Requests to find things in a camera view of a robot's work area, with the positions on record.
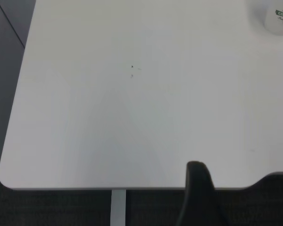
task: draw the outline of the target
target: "carpeted floor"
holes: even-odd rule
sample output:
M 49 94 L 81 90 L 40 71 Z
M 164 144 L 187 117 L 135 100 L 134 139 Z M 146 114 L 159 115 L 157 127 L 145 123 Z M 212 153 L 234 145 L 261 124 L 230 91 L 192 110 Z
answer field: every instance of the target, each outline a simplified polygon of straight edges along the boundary
M 127 192 L 126 226 L 173 226 L 183 191 Z M 283 226 L 283 176 L 218 191 L 233 226 Z M 109 226 L 111 191 L 12 191 L 0 184 L 0 226 Z
M 128 226 L 173 226 L 182 191 L 127 192 Z M 283 175 L 264 178 L 242 191 L 218 191 L 221 206 L 233 226 L 283 226 Z

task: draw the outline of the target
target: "white table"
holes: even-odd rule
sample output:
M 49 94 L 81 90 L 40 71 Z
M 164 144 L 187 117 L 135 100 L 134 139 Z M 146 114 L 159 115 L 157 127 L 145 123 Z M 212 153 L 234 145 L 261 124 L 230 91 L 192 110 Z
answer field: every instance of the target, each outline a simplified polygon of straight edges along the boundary
M 0 181 L 183 188 L 197 160 L 242 188 L 283 171 L 283 37 L 261 2 L 37 0 Z

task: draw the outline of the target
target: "gray floor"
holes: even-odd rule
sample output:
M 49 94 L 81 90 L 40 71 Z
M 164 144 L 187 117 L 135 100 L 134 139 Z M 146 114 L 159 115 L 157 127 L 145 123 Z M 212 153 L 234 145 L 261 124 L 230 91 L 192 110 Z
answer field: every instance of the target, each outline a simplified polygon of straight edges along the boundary
M 127 191 L 126 226 L 173 226 L 183 191 Z M 283 176 L 218 191 L 233 226 L 283 226 Z M 109 226 L 111 191 L 12 191 L 0 183 L 0 226 Z

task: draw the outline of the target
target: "gray wall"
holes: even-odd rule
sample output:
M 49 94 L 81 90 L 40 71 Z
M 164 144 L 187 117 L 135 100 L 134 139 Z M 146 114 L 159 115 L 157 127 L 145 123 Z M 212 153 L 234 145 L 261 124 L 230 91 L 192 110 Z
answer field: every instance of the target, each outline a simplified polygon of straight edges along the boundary
M 26 13 L 20 12 L 21 0 L 1 0 L 4 6 L 0 7 L 0 158 L 4 144 L 5 134 L 8 127 L 10 111 L 16 91 L 17 80 L 21 68 L 24 47 L 26 43 L 31 16 L 33 13 L 32 3 L 25 0 L 22 4 L 27 5 Z

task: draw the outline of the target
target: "table surface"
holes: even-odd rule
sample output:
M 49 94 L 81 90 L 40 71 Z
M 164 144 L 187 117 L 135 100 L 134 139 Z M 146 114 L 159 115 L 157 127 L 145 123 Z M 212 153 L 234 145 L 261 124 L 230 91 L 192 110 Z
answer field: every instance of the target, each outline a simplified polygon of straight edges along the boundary
M 283 171 L 263 0 L 37 0 L 0 162 L 13 189 L 216 187 Z

